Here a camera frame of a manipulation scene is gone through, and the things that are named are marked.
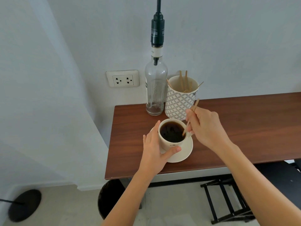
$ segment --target person's right arm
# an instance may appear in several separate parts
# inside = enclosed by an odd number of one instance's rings
[[[216,112],[197,107],[186,111],[188,131],[213,150],[231,171],[260,225],[301,225],[301,210],[289,201],[233,144]]]

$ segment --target electrical outlet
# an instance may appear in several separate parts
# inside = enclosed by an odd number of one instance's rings
[[[110,87],[139,86],[139,72],[137,70],[119,70],[106,72]]]

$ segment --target patterned container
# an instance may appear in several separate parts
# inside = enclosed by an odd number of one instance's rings
[[[186,119],[185,110],[193,106],[199,89],[199,83],[196,80],[188,77],[188,82],[191,81],[192,88],[195,90],[190,93],[181,93],[176,91],[181,89],[180,76],[174,76],[169,79],[169,82],[174,88],[172,89],[169,85],[167,85],[168,91],[165,103],[165,114],[169,118],[178,119],[180,121]]]

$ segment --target cup rim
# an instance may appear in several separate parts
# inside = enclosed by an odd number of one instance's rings
[[[169,144],[181,144],[183,141],[185,141],[185,140],[188,138],[188,137],[187,137],[188,135],[186,134],[185,138],[184,138],[182,141],[180,141],[180,142],[175,142],[175,143],[174,143],[174,142],[169,142],[169,141],[167,141],[166,139],[164,139],[164,138],[161,136],[160,129],[161,129],[161,127],[162,127],[162,124],[168,122],[168,121],[166,121],[166,120],[169,120],[169,121],[175,121],[175,122],[177,122],[177,123],[180,123],[181,125],[183,124],[183,125],[184,125],[184,129],[186,128],[185,123],[184,123],[183,121],[178,120],[178,119],[175,119],[175,118],[167,118],[167,119],[163,120],[163,121],[160,123],[159,128],[158,128],[158,134],[159,134],[160,138],[161,138],[163,141],[165,141],[165,142],[167,142],[167,143],[169,143]]]
[[[176,77],[179,77],[179,75],[170,77],[170,78],[168,79],[168,81],[170,81],[172,78],[176,78]],[[175,92],[177,92],[177,93],[182,93],[182,94],[190,94],[190,93],[194,93],[194,92],[198,91],[198,89],[199,89],[199,87],[198,87],[198,88],[196,88],[194,91],[191,91],[191,92],[189,92],[189,93],[183,93],[183,92],[179,92],[179,91],[176,91],[176,90],[172,89],[172,88],[169,86],[169,84],[167,84],[167,86],[168,86],[169,89],[171,89],[171,90],[173,90],[173,91],[175,91]]]

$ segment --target floor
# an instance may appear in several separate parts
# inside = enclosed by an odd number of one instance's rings
[[[240,206],[227,192],[235,210]],[[209,187],[217,217],[228,214],[226,202],[218,186]],[[99,226],[102,218],[97,208],[99,190],[79,191],[75,185],[41,188],[42,201],[37,211],[20,223],[6,220],[4,226]],[[134,226],[206,226],[211,225],[212,214],[205,191],[200,183],[149,188],[142,201]],[[219,223],[223,225],[258,226],[256,220]]]

